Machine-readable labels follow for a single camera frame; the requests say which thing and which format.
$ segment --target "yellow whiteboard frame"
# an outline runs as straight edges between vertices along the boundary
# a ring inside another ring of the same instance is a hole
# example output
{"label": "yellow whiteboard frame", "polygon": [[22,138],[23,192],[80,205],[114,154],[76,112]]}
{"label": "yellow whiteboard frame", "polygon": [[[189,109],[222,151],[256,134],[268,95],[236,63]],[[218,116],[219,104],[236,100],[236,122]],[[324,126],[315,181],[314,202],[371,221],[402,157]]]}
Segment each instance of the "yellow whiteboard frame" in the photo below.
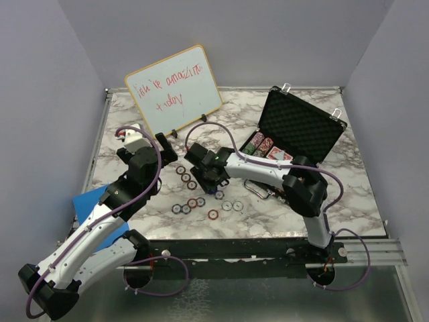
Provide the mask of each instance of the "yellow whiteboard frame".
{"label": "yellow whiteboard frame", "polygon": [[[185,50],[183,50],[183,51],[181,51],[181,52],[178,52],[177,54],[174,54],[174,55],[172,55],[172,56],[170,56],[170,57],[164,58],[164,59],[162,59],[162,60],[160,60],[160,61],[154,62],[153,64],[150,64],[149,66],[143,67],[142,69],[136,70],[135,72],[132,72],[132,73],[128,74],[127,76],[125,76],[125,80],[124,80],[124,81],[125,81],[125,85],[127,85],[128,91],[129,91],[129,93],[131,94],[131,96],[133,97],[133,100],[134,100],[135,105],[139,108],[140,114],[141,114],[141,116],[143,117],[143,120],[146,122],[146,125],[147,125],[147,127],[149,128],[150,134],[152,135],[152,137],[153,137],[153,138],[155,137],[155,135],[154,135],[154,133],[153,133],[153,131],[152,131],[151,127],[150,127],[150,124],[146,121],[145,115],[143,114],[143,111],[141,110],[141,108],[140,108],[139,104],[137,103],[137,100],[135,99],[135,97],[134,97],[134,95],[133,95],[133,92],[132,92],[131,88],[128,86],[127,78],[128,78],[128,77],[130,77],[131,75],[134,75],[134,74],[137,74],[138,72],[141,72],[142,70],[145,70],[145,69],[148,69],[148,68],[150,68],[150,67],[153,67],[153,66],[155,66],[155,65],[157,65],[157,64],[159,64],[159,63],[161,63],[161,62],[164,62],[164,61],[166,61],[166,60],[168,60],[168,59],[170,59],[170,58],[173,58],[173,57],[175,57],[175,56],[178,56],[178,55],[180,55],[180,54],[183,54],[184,52],[187,52],[187,51],[192,50],[192,49],[197,48],[197,47],[200,47],[200,48],[201,48],[202,53],[204,54],[204,57],[206,58],[207,65],[208,65],[208,69],[210,70],[210,74],[212,75],[212,78],[213,78],[213,81],[214,81],[214,85],[216,86],[217,93],[218,93],[218,95],[219,95],[219,98],[221,99],[221,104],[219,105],[219,107],[217,107],[216,109],[213,109],[212,111],[209,111],[209,112],[207,113],[207,115],[208,115],[208,114],[211,114],[211,113],[213,113],[213,112],[217,111],[218,109],[220,109],[220,108],[222,107],[222,105],[223,105],[223,101],[222,101],[221,94],[219,93],[219,88],[217,87],[216,79],[215,79],[215,76],[213,75],[212,68],[211,68],[211,66],[210,66],[210,63],[208,62],[207,55],[206,55],[206,51],[204,50],[204,48],[203,48],[200,44],[197,44],[197,45],[195,45],[195,46],[192,46],[191,48],[185,49]],[[176,131],[178,131],[179,129],[182,129],[183,127],[186,127],[186,126],[188,126],[189,124],[194,123],[195,121],[198,121],[199,119],[200,119],[200,118],[198,118],[198,119],[194,119],[194,120],[192,120],[192,121],[188,122],[187,124],[185,124],[185,125],[182,125],[182,126],[178,127],[178,128],[177,128],[177,129],[175,129],[175,130],[176,130]],[[171,133],[173,133],[173,132],[171,131],[171,132],[165,133],[164,135],[165,135],[165,136],[169,136]]]}

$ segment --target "whiteboard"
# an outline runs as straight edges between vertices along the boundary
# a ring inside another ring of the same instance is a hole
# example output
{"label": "whiteboard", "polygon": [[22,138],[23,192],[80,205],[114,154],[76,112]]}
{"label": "whiteboard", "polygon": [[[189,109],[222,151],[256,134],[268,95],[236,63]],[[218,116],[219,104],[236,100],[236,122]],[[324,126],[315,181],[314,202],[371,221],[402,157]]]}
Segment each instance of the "whiteboard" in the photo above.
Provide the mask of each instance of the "whiteboard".
{"label": "whiteboard", "polygon": [[152,136],[216,111],[222,105],[204,49],[191,47],[125,77]]}

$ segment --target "white marble surface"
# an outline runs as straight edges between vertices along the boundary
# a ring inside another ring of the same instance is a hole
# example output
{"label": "white marble surface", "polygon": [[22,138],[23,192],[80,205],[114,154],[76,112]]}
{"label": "white marble surface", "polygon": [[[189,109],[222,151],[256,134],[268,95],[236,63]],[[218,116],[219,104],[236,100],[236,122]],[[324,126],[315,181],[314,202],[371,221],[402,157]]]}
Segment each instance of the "white marble surface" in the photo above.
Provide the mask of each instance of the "white marble surface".
{"label": "white marble surface", "polygon": [[[341,119],[346,121],[343,101],[336,90],[292,91],[305,101],[331,113],[335,108],[343,110]],[[255,130],[261,115],[267,92],[224,91],[221,92],[224,105],[208,116],[209,121],[226,125],[240,146]],[[129,93],[115,93],[105,126],[101,149],[93,177],[93,187],[113,182],[127,168],[116,157],[116,149],[121,142],[114,138],[115,130],[121,125],[143,124],[133,99]],[[244,204],[242,212],[223,211],[222,201],[204,195],[201,188],[189,191],[180,180],[175,169],[182,164],[187,171],[191,165],[183,159],[184,138],[192,125],[181,129],[178,139],[169,137],[179,161],[162,170],[163,181],[159,195],[138,211],[129,221],[131,229],[136,229],[149,239],[193,239],[193,238],[240,238],[240,237],[303,237],[307,235],[304,221],[287,205],[277,199],[262,201],[243,188],[242,180],[232,180],[225,189],[225,200],[240,200]],[[213,125],[206,125],[194,131],[190,144],[198,141],[209,150],[217,151],[221,146],[231,146],[226,133]],[[341,136],[331,150],[321,168],[337,175],[345,186],[342,200],[328,212],[331,229],[347,227],[361,235],[385,235],[375,199],[369,185],[359,150],[351,126]],[[336,183],[328,178],[328,199],[339,193]],[[184,204],[189,198],[204,197],[205,207],[193,209],[189,215],[175,215],[173,204]],[[207,217],[209,209],[219,211],[217,220]]]}

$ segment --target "white poker chip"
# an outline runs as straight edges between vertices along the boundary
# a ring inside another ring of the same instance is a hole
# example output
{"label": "white poker chip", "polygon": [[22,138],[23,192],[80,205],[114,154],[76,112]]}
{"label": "white poker chip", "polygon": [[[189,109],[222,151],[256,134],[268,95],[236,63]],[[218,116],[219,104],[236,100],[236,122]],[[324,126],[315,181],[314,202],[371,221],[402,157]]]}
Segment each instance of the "white poker chip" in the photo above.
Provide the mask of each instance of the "white poker chip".
{"label": "white poker chip", "polygon": [[190,213],[190,207],[188,205],[183,205],[182,206],[182,212],[187,215]]}
{"label": "white poker chip", "polygon": [[181,213],[181,212],[182,212],[182,206],[181,206],[181,205],[179,205],[179,204],[175,204],[175,205],[173,205],[173,207],[172,207],[172,212],[173,212],[173,214],[175,214],[175,215],[177,215],[178,213]]}
{"label": "white poker chip", "polygon": [[242,211],[244,206],[243,206],[243,203],[241,201],[235,201],[233,208],[235,211]]}
{"label": "white poker chip", "polygon": [[206,199],[199,197],[197,198],[196,203],[198,204],[199,207],[203,207],[206,204]]}
{"label": "white poker chip", "polygon": [[211,220],[216,220],[219,217],[219,212],[217,210],[209,210],[207,213],[207,217]]}
{"label": "white poker chip", "polygon": [[195,190],[196,189],[196,182],[195,181],[189,181],[186,185],[189,190]]}
{"label": "white poker chip", "polygon": [[188,174],[188,173],[182,174],[182,181],[183,182],[190,182],[190,174]]}
{"label": "white poker chip", "polygon": [[223,193],[223,191],[217,191],[217,192],[214,194],[214,198],[215,198],[216,200],[222,200],[224,196],[225,196],[225,193]]}
{"label": "white poker chip", "polygon": [[222,204],[222,209],[225,211],[230,211],[233,208],[233,204],[230,201],[224,201]]}
{"label": "white poker chip", "polygon": [[176,173],[177,174],[184,174],[186,172],[186,169],[185,169],[185,167],[184,166],[178,166],[177,168],[176,168]]}
{"label": "white poker chip", "polygon": [[187,203],[191,209],[196,208],[198,206],[198,201],[194,198],[189,199]]}

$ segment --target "blue board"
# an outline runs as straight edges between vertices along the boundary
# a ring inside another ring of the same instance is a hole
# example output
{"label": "blue board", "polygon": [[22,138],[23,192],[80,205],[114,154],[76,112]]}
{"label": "blue board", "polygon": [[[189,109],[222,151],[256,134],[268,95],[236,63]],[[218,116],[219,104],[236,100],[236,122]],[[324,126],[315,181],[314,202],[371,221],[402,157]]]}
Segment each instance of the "blue board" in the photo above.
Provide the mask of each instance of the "blue board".
{"label": "blue board", "polygon": [[[74,210],[76,211],[79,225],[82,225],[85,219],[89,216],[95,205],[98,203],[101,195],[106,191],[106,188],[107,184],[73,198]],[[107,237],[95,251],[97,252],[103,248],[109,247],[119,236],[128,230],[128,224],[124,223],[120,228],[115,230],[109,237]]]}

